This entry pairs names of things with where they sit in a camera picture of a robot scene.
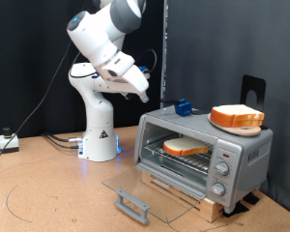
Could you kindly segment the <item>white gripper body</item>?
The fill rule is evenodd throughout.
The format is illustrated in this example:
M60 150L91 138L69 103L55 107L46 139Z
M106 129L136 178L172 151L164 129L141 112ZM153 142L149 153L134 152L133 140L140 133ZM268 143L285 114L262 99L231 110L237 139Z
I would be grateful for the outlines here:
M142 94L149 87L146 77L136 65L106 65L99 73L107 86L114 91Z

